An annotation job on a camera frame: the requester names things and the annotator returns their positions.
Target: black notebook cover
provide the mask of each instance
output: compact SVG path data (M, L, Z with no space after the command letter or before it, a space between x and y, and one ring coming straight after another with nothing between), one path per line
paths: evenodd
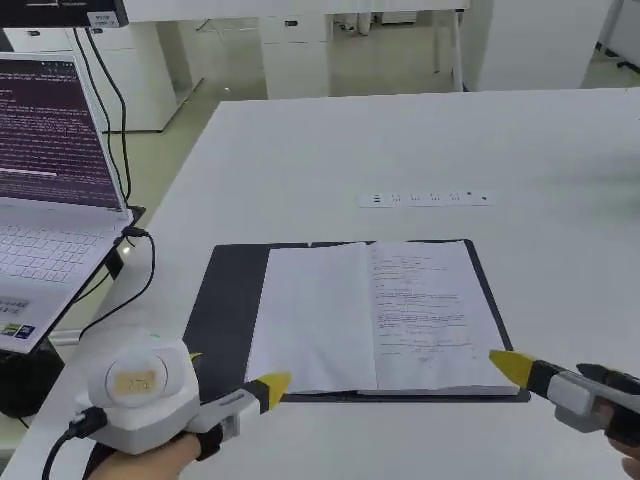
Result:
M458 242L429 240L423 243ZM476 275L498 326L506 350L513 350L498 306L470 240L464 240ZM269 252L278 248L316 248L344 243L282 243L219 245L207 267L184 341L191 353L200 353L194 366L200 399L213 401L244 383ZM526 402L527 391L515 396L361 395L355 391L316 395L285 395L285 402Z

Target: white paper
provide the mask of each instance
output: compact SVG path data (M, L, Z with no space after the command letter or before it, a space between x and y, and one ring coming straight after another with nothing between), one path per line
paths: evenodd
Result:
M379 390L510 386L503 349L464 242L370 247Z
M247 379L286 370L289 392L376 389L363 243L271 250Z

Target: label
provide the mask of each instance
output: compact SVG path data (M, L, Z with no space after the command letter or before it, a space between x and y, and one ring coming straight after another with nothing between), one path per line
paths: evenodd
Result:
M118 395L140 395L156 388L156 372L153 370L130 370L116 374L114 385Z
M91 28L118 28L118 16L116 12L88 12L89 25Z
M29 303L29 300L23 298L0 296L0 316L4 314L19 317L29 306Z
M8 323L2 328L2 331L0 331L0 333L2 335L6 335L7 337L13 337L16 333L18 333L18 330L20 330L20 327L21 325L17 325L15 323Z

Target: power strip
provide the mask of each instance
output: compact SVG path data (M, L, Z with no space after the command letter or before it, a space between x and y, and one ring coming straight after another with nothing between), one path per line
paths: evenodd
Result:
M360 208L398 207L487 207L491 205L489 196L479 192L450 193L374 193L360 195Z

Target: table leg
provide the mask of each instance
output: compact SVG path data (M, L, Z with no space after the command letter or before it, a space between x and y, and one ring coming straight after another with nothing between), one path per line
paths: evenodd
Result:
M440 73L440 12L433 11L433 74Z
M451 46L453 63L453 88L456 92L464 91L462 80L462 49L460 47L460 17L455 10L451 11Z

